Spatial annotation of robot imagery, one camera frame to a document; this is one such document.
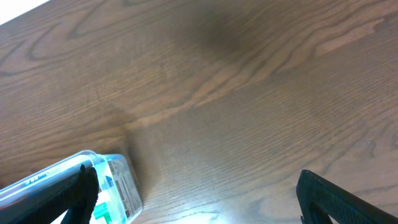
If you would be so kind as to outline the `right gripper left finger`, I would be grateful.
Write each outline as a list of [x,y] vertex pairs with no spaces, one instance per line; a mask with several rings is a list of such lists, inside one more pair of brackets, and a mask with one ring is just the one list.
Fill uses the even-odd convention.
[[80,170],[30,194],[22,194],[1,206],[1,223],[89,223],[98,199],[96,169]]

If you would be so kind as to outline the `white blue Panadol box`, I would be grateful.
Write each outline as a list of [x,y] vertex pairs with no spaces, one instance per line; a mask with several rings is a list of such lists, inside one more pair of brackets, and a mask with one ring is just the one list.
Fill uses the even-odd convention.
[[109,202],[97,204],[91,214],[90,224],[113,224]]

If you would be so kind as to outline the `clear plastic container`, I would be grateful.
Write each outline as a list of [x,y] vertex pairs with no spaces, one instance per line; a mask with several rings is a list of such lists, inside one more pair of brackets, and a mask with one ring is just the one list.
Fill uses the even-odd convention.
[[[96,169],[99,192],[97,204],[109,202],[114,223],[131,223],[142,212],[142,200],[136,187],[133,169],[121,154],[97,154],[81,151],[1,189],[1,206],[22,194],[30,194],[80,170]],[[52,223],[62,223],[64,214]]]

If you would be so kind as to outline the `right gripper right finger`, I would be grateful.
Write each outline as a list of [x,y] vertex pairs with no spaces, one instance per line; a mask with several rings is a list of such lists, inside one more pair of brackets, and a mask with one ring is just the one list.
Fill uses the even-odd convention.
[[367,203],[310,170],[302,170],[296,194],[304,224],[397,223],[397,217]]

